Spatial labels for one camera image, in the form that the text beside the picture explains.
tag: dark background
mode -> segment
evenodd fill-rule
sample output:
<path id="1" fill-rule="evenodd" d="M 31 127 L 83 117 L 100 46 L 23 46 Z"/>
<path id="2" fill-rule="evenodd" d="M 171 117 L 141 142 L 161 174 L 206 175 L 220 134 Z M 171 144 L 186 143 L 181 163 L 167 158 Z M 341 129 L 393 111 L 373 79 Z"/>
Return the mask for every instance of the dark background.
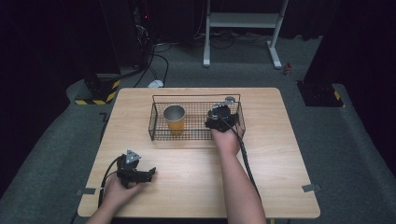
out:
<path id="1" fill-rule="evenodd" d="M 169 4 L 163 10 L 171 10 L 173 1 L 177 3 L 166 0 Z M 202 6 L 199 1 L 184 2 L 193 7 L 194 15 L 179 15 L 193 24 L 188 31 L 192 34 L 199 27 L 197 15 L 199 18 Z M 276 12 L 280 1 L 250 0 L 241 6 L 240 1 L 219 0 L 212 4 L 219 11 Z M 317 82 L 346 86 L 367 132 L 394 174 L 395 9 L 395 3 L 388 0 L 290 1 L 280 32 L 285 38 L 324 35 L 308 75 Z M 90 16 L 100 17 L 100 10 L 96 12 L 99 14 Z M 64 29 L 67 20 L 60 0 L 0 3 L 0 74 L 4 94 L 1 194 L 41 134 L 70 104 L 65 94 L 67 87 L 83 79 L 75 54 L 70 51 L 70 36 Z"/>

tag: black wire basket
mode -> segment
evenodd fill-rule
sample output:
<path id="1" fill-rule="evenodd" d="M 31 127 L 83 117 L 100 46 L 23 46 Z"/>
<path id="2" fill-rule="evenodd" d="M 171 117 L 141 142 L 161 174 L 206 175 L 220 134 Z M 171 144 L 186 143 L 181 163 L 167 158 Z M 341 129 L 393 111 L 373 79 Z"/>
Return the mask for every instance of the black wire basket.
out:
<path id="1" fill-rule="evenodd" d="M 228 105 L 231 113 L 236 116 L 236 122 L 239 125 L 238 132 L 243 137 L 246 131 L 245 122 L 242 114 L 240 103 L 240 94 L 215 94 L 215 95 L 153 95 L 151 117 L 148 126 L 148 133 L 151 141 L 160 140 L 212 140 L 213 136 L 210 129 L 206 128 L 205 122 L 207 113 L 216 104 L 221 101 L 210 101 L 213 99 L 225 99 L 232 96 L 235 99 L 233 104 Z M 168 128 L 163 111 L 169 105 L 180 105 L 185 111 L 184 129 L 181 134 L 172 134 Z"/>

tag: cup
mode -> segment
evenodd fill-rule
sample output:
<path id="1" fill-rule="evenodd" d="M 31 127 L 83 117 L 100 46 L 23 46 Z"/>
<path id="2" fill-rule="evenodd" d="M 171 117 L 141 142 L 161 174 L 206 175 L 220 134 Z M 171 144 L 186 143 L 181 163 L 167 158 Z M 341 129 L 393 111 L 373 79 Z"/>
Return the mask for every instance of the cup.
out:
<path id="1" fill-rule="evenodd" d="M 163 117 L 173 135 L 181 135 L 184 129 L 186 110 L 181 105 L 169 105 L 163 111 Z"/>

